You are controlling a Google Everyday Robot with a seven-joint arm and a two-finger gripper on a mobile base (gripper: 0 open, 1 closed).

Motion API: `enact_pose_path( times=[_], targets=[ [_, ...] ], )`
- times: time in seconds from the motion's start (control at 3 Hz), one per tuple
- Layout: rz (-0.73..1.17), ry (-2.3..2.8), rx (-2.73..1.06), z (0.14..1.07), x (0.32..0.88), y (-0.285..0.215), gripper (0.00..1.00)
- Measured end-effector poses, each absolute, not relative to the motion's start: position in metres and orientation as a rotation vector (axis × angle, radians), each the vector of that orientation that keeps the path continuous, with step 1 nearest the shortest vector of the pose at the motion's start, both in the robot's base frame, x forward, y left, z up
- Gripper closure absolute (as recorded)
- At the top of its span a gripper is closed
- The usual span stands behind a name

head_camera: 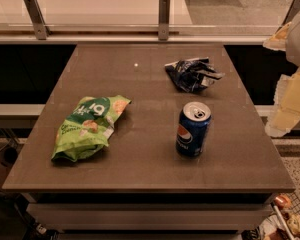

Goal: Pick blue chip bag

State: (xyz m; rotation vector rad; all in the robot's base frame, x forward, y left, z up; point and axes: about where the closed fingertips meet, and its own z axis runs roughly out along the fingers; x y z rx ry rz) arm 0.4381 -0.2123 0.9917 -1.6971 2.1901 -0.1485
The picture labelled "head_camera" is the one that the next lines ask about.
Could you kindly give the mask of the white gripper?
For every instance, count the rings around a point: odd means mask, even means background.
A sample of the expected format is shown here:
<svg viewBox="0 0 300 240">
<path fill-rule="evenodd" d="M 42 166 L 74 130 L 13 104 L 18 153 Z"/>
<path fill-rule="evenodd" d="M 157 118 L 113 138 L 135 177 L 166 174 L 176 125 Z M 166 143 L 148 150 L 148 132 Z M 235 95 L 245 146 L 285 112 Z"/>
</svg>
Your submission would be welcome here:
<svg viewBox="0 0 300 240">
<path fill-rule="evenodd" d="M 300 67 L 300 11 L 263 42 L 263 47 L 285 51 L 289 62 Z M 292 76 L 281 75 L 277 82 L 274 106 L 265 126 L 271 137 L 282 137 L 300 122 L 300 68 Z"/>
</svg>

